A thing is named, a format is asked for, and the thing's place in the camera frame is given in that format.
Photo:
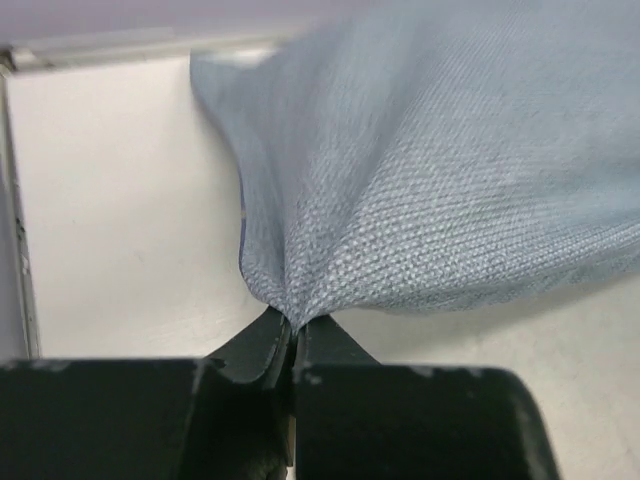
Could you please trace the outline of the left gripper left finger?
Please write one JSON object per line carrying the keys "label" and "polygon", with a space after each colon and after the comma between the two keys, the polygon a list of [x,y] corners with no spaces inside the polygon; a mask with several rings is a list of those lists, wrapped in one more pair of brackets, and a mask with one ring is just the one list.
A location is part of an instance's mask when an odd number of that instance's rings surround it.
{"label": "left gripper left finger", "polygon": [[5,479],[282,479],[291,329],[265,310],[204,357],[1,364]]}

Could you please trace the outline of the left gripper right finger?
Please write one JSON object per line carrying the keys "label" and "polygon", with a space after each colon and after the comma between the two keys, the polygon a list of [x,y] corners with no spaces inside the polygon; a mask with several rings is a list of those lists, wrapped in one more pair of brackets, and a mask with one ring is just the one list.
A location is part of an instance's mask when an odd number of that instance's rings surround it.
{"label": "left gripper right finger", "polygon": [[330,316],[300,330],[299,479],[556,479],[538,406],[514,373],[373,359]]}

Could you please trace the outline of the blue-grey pillowcase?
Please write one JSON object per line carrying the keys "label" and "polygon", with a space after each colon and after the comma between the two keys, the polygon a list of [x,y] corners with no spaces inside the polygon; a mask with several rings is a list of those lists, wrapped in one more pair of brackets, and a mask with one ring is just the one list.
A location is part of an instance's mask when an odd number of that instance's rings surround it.
{"label": "blue-grey pillowcase", "polygon": [[294,325],[639,267],[635,1],[380,5],[190,80],[238,165],[241,274]]}

